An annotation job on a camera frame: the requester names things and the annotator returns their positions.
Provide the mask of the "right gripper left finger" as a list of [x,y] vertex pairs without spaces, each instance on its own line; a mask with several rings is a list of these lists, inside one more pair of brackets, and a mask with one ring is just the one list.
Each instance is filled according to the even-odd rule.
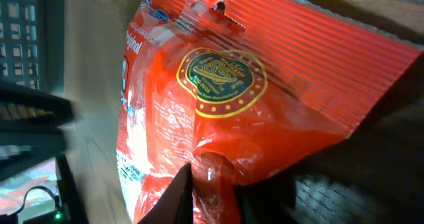
[[138,224],[193,224],[192,191],[191,164],[186,164]]

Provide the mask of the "red snack bag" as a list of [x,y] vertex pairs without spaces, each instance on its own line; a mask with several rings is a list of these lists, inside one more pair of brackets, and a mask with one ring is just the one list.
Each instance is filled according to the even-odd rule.
[[306,0],[142,0],[117,139],[130,220],[190,165],[195,222],[239,223],[234,186],[347,139],[420,54]]

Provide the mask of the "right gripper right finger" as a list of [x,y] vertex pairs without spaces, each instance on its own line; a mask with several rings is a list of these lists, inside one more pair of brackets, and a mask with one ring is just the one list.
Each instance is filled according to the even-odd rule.
[[293,174],[284,171],[247,186],[234,186],[242,224],[296,224],[284,209],[295,205]]

